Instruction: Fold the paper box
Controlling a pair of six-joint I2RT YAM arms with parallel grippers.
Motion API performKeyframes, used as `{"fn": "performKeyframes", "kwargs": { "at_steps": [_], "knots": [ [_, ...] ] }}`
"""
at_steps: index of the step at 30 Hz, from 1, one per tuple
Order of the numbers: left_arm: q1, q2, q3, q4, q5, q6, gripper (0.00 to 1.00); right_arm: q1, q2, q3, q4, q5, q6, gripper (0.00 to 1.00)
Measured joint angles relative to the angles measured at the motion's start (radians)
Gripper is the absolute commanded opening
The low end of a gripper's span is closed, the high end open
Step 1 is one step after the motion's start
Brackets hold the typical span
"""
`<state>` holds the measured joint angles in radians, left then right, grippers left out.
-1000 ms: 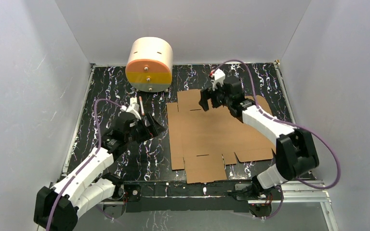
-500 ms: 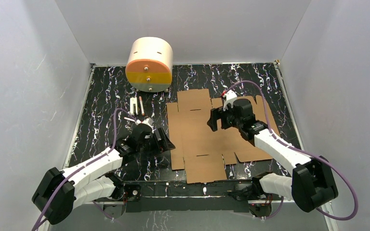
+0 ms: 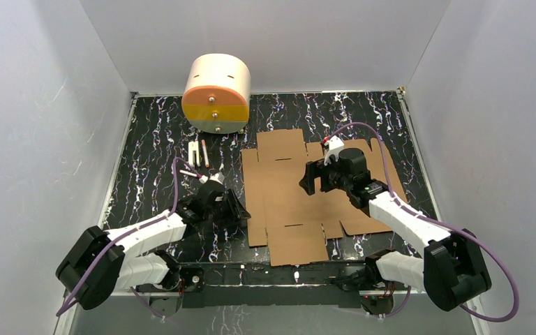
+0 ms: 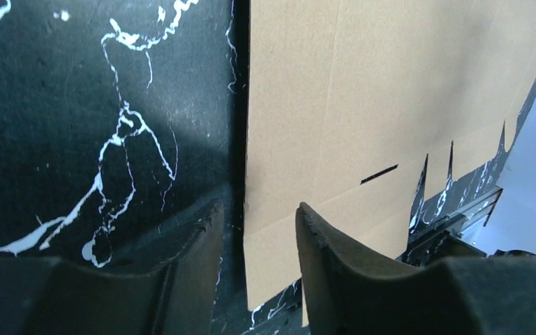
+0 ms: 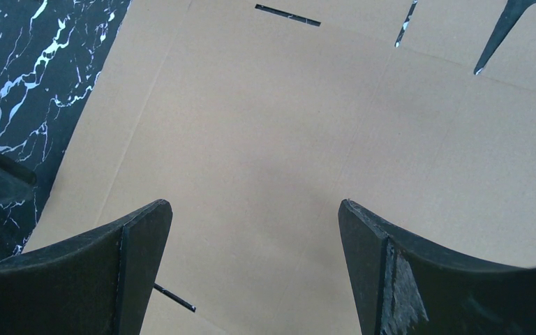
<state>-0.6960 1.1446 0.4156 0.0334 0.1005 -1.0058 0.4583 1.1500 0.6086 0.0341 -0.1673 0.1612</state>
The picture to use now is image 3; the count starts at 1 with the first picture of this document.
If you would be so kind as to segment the round white drawer cabinet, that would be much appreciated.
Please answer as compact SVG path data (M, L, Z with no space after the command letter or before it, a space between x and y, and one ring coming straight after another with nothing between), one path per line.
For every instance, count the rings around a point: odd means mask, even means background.
M181 106L201 132L241 133L250 118L251 74L239 58L204 54L191 66Z

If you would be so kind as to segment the brown cardboard box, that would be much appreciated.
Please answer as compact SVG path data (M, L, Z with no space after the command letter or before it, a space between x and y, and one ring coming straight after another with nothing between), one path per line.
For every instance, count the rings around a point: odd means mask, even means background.
M273 267L327 261L329 239L390 230L343 191L308 195L299 186L306 163L323 156L298 128L258 133L257 147L241 151L248 244L267 246Z

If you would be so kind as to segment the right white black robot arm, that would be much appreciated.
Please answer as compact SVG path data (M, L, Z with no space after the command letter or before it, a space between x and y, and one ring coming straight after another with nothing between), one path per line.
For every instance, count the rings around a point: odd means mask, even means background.
M353 207L384 223L416 249L417 257L391 250L368 256L365 279L372 288L399 281L425 291L444 311L491 289L484 257L472 235L433 225L392 195L387 184L371 176L362 150L342 149L308 162L299 182L308 195L315 193L315 179L320 179L322 192L344 191Z

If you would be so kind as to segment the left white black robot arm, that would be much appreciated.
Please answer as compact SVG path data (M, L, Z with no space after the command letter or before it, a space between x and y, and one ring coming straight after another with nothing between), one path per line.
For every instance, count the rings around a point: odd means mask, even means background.
M205 223L241 225L250 218L233 189L209 180L150 219L111 230L87 228L55 271L69 292L57 315L76 304L85 310L96 308L113 292L139 285L184 287L181 265L160 246L199 232Z

